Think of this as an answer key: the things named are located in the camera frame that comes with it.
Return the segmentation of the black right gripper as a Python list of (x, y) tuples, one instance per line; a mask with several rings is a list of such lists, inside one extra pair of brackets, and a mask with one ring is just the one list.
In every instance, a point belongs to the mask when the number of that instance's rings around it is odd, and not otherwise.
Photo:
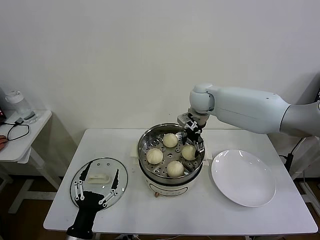
[(182, 135), (182, 145), (184, 146), (189, 139), (195, 147), (195, 157), (197, 158), (204, 151), (204, 140), (201, 136), (203, 130), (198, 125), (189, 125), (185, 126), (185, 133)]

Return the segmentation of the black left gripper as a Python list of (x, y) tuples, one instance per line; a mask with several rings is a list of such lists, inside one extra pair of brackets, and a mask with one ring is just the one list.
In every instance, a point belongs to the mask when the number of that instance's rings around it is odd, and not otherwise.
[(91, 164), (92, 161), (85, 164), (73, 177), (73, 200), (78, 206), (78, 212), (73, 225), (69, 227), (70, 235), (92, 235), (97, 212), (106, 208), (108, 201), (118, 194), (119, 169), (116, 170), (110, 192), (106, 196), (92, 191), (84, 191), (84, 183)]

